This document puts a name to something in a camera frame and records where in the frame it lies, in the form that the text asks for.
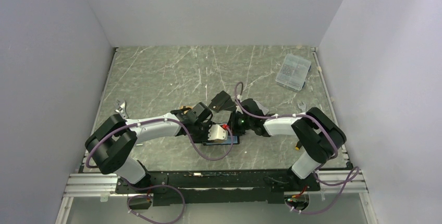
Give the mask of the black leather card holder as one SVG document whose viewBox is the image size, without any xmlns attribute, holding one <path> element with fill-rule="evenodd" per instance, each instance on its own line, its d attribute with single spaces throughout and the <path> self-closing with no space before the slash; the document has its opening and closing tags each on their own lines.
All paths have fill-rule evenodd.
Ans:
<svg viewBox="0 0 442 224">
<path fill-rule="evenodd" d="M 239 145 L 240 144 L 240 138 L 236 135 L 230 136 L 227 135 L 227 139 L 223 141 L 215 141 L 215 142 L 207 142 L 203 143 L 204 146 L 215 146 L 215 145 Z"/>
</svg>

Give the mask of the black card stack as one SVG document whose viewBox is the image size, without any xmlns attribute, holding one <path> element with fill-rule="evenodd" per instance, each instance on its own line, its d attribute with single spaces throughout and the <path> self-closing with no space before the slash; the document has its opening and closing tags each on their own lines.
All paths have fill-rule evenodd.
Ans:
<svg viewBox="0 0 442 224">
<path fill-rule="evenodd" d="M 226 91 L 221 91 L 212 98 L 209 109 L 219 113 L 221 111 L 235 111 L 236 103 Z"/>
</svg>

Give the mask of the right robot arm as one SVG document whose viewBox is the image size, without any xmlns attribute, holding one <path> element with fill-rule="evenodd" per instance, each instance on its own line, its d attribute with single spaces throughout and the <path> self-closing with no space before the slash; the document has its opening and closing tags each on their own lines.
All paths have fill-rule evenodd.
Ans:
<svg viewBox="0 0 442 224">
<path fill-rule="evenodd" d="M 308 176 L 338 155 L 338 149 L 347 141 L 344 132 L 319 108 L 312 107 L 300 114 L 270 114 L 257 101 L 235 99 L 237 113 L 232 114 L 232 125 L 237 135 L 252 130 L 258 136 L 293 135 L 304 152 L 290 167 L 287 183 L 293 190 L 307 184 Z"/>
</svg>

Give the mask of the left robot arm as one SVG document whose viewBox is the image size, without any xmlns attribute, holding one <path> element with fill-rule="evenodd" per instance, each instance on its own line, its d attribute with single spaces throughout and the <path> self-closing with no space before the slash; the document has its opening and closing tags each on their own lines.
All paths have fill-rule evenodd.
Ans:
<svg viewBox="0 0 442 224">
<path fill-rule="evenodd" d="M 194 143 L 208 141 L 213 112 L 203 103 L 183 107 L 164 115 L 145 119 L 125 119 L 113 114 L 86 140 L 87 168 L 97 168 L 104 174 L 114 173 L 129 186 L 142 193 L 151 184 L 151 175 L 138 160 L 130 157 L 137 144 L 146 141 L 186 135 Z"/>
</svg>

